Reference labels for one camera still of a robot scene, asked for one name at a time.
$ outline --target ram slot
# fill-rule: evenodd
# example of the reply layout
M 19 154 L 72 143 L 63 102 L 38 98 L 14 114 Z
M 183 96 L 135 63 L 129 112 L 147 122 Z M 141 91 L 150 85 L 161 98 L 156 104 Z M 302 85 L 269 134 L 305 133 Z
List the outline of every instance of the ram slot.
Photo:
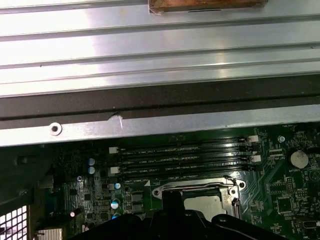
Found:
M 162 165 L 178 165 L 178 164 L 193 164 L 206 162 L 227 162 L 227 161 L 249 161 L 249 157 L 242 154 L 233 154 L 232 156 L 225 156 L 225 154 L 191 154 L 175 157 L 155 157 L 155 158 L 139 158 L 135 160 L 128 160 L 121 162 L 120 166 L 127 168 L 146 168 Z
M 204 151 L 210 149 L 228 149 L 237 147 L 247 147 L 249 144 L 243 142 L 242 139 L 230 139 L 228 141 L 215 141 L 215 142 L 203 142 L 184 144 L 181 146 L 160 146 L 160 147 L 144 147 L 134 149 L 121 149 L 119 154 L 122 156 L 139 156 L 139 155 L 152 155 L 152 154 L 172 154 L 179 152 L 192 152 L 192 151 Z

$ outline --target motherboard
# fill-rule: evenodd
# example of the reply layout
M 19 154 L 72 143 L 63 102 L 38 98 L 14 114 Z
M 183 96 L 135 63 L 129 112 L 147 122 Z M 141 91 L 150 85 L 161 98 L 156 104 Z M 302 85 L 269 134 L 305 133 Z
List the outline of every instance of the motherboard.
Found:
M 69 238 L 123 214 L 146 218 L 162 209 L 163 191 L 179 189 L 186 209 L 208 221 L 224 213 L 288 239 L 320 239 L 319 126 L 62 143 L 47 211 L 74 217 Z

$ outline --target integrated circuit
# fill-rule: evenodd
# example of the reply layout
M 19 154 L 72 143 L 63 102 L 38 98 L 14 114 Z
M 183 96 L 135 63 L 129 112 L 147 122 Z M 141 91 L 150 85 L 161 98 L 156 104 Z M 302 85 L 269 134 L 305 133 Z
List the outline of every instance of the integrated circuit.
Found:
M 277 199 L 278 212 L 280 214 L 290 213 L 292 211 L 292 203 L 289 197 Z

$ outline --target electrolytic capacitor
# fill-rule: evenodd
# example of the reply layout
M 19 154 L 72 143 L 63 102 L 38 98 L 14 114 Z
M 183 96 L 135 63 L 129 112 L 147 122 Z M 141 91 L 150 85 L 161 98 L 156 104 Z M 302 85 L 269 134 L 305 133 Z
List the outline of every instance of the electrolytic capacitor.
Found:
M 111 208 L 112 209 L 117 209 L 120 206 L 120 200 L 119 199 L 114 199 L 111 202 Z

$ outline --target screw hole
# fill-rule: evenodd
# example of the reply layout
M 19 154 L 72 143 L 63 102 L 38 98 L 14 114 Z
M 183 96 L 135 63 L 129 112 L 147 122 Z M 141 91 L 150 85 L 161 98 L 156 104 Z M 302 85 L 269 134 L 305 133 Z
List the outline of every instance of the screw hole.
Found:
M 51 131 L 54 132 L 54 133 L 57 132 L 58 131 L 58 127 L 57 126 L 52 126 L 51 127 Z

